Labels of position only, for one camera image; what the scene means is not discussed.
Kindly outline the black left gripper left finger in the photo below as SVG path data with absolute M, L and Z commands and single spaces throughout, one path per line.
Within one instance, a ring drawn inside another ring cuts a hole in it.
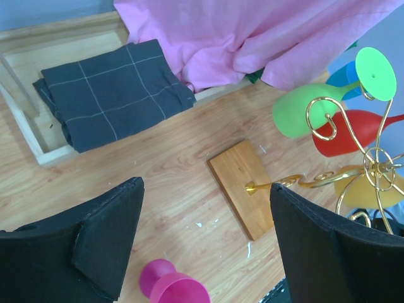
M 145 193 L 134 177 L 51 217 L 1 232 L 2 302 L 115 302 Z

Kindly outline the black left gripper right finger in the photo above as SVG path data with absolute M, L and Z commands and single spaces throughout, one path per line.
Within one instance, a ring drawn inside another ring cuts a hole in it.
M 292 302 L 403 302 L 403 237 L 366 227 L 281 184 L 271 212 Z

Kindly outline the yellow wine glass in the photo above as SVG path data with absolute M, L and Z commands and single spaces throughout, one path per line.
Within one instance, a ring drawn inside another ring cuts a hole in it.
M 346 173 L 349 170 L 358 169 L 359 165 L 347 165 L 342 167 L 338 174 Z M 350 181 L 352 181 L 356 176 L 347 177 L 345 179 L 336 181 L 334 183 L 335 193 L 337 196 L 345 189 Z M 396 173 L 395 185 L 398 186 L 403 191 L 403 177 Z M 389 186 L 389 182 L 381 177 L 379 179 L 380 188 L 384 189 Z M 388 208 L 394 206 L 403 200 L 403 195 L 399 193 L 395 188 L 391 188 L 389 191 L 379 192 L 382 206 Z M 367 208 L 376 209 L 378 208 L 376 192 L 373 186 L 369 183 L 367 177 L 363 175 L 358 178 L 348 189 L 344 195 L 342 204 L 351 208 Z

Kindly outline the magenta wine glass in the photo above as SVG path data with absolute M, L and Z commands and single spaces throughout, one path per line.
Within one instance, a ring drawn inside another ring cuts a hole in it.
M 139 279 L 142 294 L 150 302 L 211 302 L 206 287 L 176 267 L 166 259 L 149 262 Z

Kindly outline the blue wine glass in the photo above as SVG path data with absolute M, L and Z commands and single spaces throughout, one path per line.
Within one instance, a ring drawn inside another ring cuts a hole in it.
M 355 68 L 355 61 L 350 61 L 346 65 L 344 65 L 339 70 L 335 71 L 326 81 L 326 84 L 343 87 L 356 82 L 359 80 L 359 77 Z M 358 97 L 362 94 L 360 87 L 350 90 L 346 94 L 344 94 L 342 100 L 350 100 L 352 98 Z

